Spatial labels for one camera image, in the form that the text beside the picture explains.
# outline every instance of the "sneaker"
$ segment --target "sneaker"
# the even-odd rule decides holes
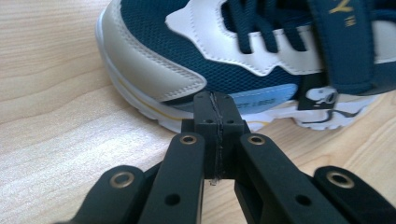
[[[113,0],[96,38],[121,95],[172,131],[200,91],[231,95],[253,131],[335,129],[396,89],[395,2]]]

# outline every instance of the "blue mesh upper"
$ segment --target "blue mesh upper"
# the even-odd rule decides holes
[[[140,43],[205,77],[207,91],[231,94],[289,83],[299,85],[299,76],[290,75],[280,67],[267,77],[257,77],[240,66],[206,60],[190,40],[173,33],[164,23],[167,15],[183,8],[187,2],[123,0],[121,15],[129,31]]]

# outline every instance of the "shoe sole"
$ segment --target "shoe sole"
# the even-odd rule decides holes
[[[149,119],[156,119],[163,127],[179,133],[181,121],[192,119],[193,114],[164,105],[147,96],[141,90],[132,85],[117,69],[108,57],[104,44],[102,30],[102,12],[96,23],[95,36],[105,67],[110,79],[124,99],[141,114]],[[282,105],[257,114],[242,115],[251,131],[257,131],[266,126],[274,119],[292,118],[297,125],[313,130],[332,130],[344,127],[364,112],[367,105],[375,100],[375,96],[360,97],[352,101],[338,102],[335,109],[324,110],[297,110],[297,101],[288,101]]]

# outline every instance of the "wooden table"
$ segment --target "wooden table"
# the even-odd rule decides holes
[[[65,221],[106,170],[163,158],[174,134],[121,98],[100,59],[93,29],[108,2],[1,2],[0,223]],[[396,92],[341,130],[283,119],[260,133],[307,174],[347,168],[396,205]],[[203,222],[246,222],[232,181],[205,187]]]

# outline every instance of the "blue shoe strap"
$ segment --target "blue shoe strap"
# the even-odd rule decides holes
[[[330,84],[340,93],[370,90],[374,75],[369,0],[309,0]]]

